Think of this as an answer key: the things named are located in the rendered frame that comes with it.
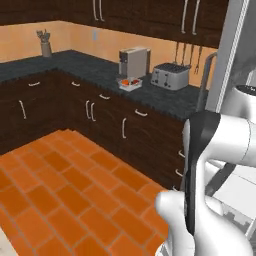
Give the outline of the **dark wood wall cupboards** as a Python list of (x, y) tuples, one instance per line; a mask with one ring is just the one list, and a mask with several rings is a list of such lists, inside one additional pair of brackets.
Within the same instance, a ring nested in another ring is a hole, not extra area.
[(216, 48), (229, 0), (0, 0), (0, 25), (67, 21)]

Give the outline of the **grey coffee machine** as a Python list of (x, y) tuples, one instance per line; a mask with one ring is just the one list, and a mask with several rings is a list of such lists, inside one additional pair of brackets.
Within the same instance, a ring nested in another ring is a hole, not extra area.
[(140, 78), (149, 73), (151, 49), (126, 48), (119, 51), (119, 74), (126, 78)]

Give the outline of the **clear vegetable container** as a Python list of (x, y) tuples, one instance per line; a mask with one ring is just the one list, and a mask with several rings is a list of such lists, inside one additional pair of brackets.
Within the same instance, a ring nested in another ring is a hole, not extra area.
[(117, 80), (117, 83), (120, 89), (127, 92), (134, 91), (142, 86), (142, 80), (135, 79), (135, 78), (126, 78), (126, 79), (119, 78)]

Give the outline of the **dark hanging kitchen tool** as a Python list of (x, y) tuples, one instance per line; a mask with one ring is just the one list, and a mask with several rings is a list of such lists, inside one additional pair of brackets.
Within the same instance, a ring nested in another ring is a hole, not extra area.
[(182, 66), (184, 66), (186, 48), (187, 48), (187, 43), (184, 43), (184, 45), (183, 45), (183, 53), (182, 53), (182, 61), (181, 61), (181, 65), (182, 65)]
[(175, 57), (174, 57), (173, 64), (177, 64), (178, 50), (179, 50), (179, 42), (176, 42)]
[(191, 45), (191, 52), (190, 52), (190, 61), (189, 61), (190, 68), (192, 67), (192, 58), (193, 58), (193, 53), (194, 53), (194, 47), (195, 47), (195, 45), (192, 44)]

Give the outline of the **white fridge interior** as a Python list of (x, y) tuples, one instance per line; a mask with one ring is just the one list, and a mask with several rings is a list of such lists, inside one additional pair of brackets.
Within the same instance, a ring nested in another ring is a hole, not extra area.
[(256, 168), (231, 166), (222, 172), (223, 161), (205, 164), (206, 194), (219, 200), (223, 216), (256, 244)]

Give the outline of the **grey fridge door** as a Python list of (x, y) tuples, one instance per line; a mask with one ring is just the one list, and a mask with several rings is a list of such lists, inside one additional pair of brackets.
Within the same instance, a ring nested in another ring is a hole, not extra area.
[(229, 0), (205, 109), (219, 112), (236, 85), (256, 87), (256, 0)]

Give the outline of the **dark wood base cupboards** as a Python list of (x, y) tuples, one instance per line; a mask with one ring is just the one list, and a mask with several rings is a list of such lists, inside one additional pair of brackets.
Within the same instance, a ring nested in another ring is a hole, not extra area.
[(168, 189), (180, 187), (183, 123), (53, 69), (0, 82), (0, 154), (75, 130)]

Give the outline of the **silver toaster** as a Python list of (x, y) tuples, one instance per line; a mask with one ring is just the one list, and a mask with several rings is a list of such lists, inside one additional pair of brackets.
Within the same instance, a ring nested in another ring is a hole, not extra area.
[(189, 84), (189, 65), (163, 63), (154, 67), (151, 84), (172, 91), (180, 90)]

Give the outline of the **grey pot with utensils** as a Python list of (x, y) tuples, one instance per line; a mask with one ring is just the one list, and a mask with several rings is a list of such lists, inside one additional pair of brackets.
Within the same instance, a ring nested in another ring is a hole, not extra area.
[(52, 56), (52, 50), (51, 50), (51, 44), (50, 44), (50, 33), (47, 30), (37, 30), (36, 31), (38, 38), (40, 39), (41, 44), (41, 50), (42, 50), (42, 56), (43, 57), (51, 57)]

